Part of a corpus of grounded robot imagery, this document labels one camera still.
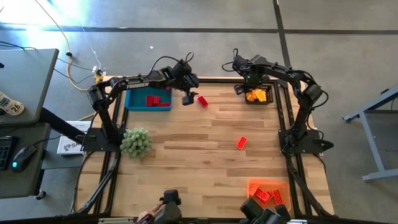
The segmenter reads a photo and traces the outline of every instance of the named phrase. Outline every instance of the concrete floor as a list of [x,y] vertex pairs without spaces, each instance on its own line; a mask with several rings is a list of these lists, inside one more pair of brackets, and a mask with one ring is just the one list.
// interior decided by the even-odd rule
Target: concrete floor
[[[40,1],[63,26],[93,27],[191,27],[276,29],[271,0],[120,0],[120,1]],[[53,25],[34,1],[6,1],[0,22]],[[285,29],[398,29],[397,1],[377,0],[279,0]],[[77,65],[97,65],[82,32],[66,33]],[[192,67],[199,75],[227,76],[220,65],[231,60],[239,48],[245,57],[262,54],[283,62],[278,34],[220,33],[137,33],[88,32],[86,34],[109,75],[146,73],[161,55],[185,57],[195,52]],[[398,40],[396,35],[286,35],[292,65],[310,72],[330,94],[330,100],[313,113],[318,129],[335,147],[324,160],[335,213],[344,218],[397,222],[398,178],[365,184],[361,175],[376,171],[362,125],[345,124],[341,117],[374,99],[386,88],[398,84]],[[36,48],[58,48],[60,58],[66,49],[59,32],[32,29],[0,29],[0,40]],[[65,64],[57,62],[64,72]],[[76,80],[90,72],[72,68]],[[87,88],[87,80],[80,86]],[[63,119],[74,120],[92,113],[85,95],[69,81],[53,74],[45,107]],[[56,147],[51,142],[49,147]],[[66,214],[72,201],[77,169],[48,170],[42,188],[48,195],[0,200],[0,220]]]

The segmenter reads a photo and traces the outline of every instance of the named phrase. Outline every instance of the wooden table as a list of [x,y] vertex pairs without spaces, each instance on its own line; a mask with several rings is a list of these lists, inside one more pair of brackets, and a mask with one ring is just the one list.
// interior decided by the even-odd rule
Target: wooden table
[[[183,93],[174,90],[171,111],[129,112],[126,127],[149,130],[153,150],[143,161],[121,158],[112,216],[136,217],[153,207],[164,190],[177,189],[184,217],[240,218],[244,216],[239,207],[246,199],[248,179],[289,181],[277,136],[276,103],[247,105],[243,96],[236,96],[233,84],[201,83],[197,92],[209,103],[207,108],[197,102],[183,106]],[[291,89],[290,98],[296,114],[299,106]],[[96,118],[94,126],[100,124]],[[235,147],[241,136],[248,139],[242,151]],[[103,157],[103,152],[96,152],[87,160],[80,176],[77,209],[97,187]],[[311,154],[302,157],[308,188],[326,211],[333,213],[322,163]],[[300,190],[298,196],[304,211]]]

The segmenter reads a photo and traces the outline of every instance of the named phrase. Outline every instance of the desk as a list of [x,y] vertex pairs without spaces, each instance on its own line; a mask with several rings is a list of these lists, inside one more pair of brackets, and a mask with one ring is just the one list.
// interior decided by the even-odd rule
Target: desk
[[[22,147],[48,138],[49,132],[50,126],[48,124],[33,124],[23,128],[1,128],[0,136],[19,138],[12,155],[12,158],[14,158]],[[0,198],[27,197],[39,193],[42,182],[39,179],[43,178],[43,170],[40,171],[40,167],[45,145],[46,141],[36,144],[37,151],[24,171],[14,172],[11,166],[7,170],[0,171]]]
[[[146,128],[154,144],[143,161],[122,157],[112,216],[136,217],[153,207],[164,190],[177,189],[184,217],[240,218],[248,179],[288,181],[277,135],[280,124],[276,103],[247,105],[243,96],[236,96],[233,84],[201,83],[197,92],[209,102],[207,108],[196,102],[182,106],[183,93],[173,91],[171,111],[129,112],[126,127]],[[299,106],[291,90],[290,97],[297,113]],[[94,126],[100,124],[96,119]],[[248,139],[243,151],[235,147],[241,136]],[[83,168],[78,208],[98,185],[103,157],[102,152],[94,153]],[[303,163],[309,189],[333,213],[322,163],[313,155],[303,155]],[[107,194],[105,189],[102,207]],[[303,210],[301,194],[299,199]]]

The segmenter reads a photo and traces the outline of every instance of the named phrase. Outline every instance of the succulent plant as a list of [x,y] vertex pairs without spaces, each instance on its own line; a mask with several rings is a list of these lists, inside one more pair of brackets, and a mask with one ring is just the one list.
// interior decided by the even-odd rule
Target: succulent plant
[[127,129],[120,145],[122,155],[131,159],[143,159],[152,149],[152,138],[144,128]]

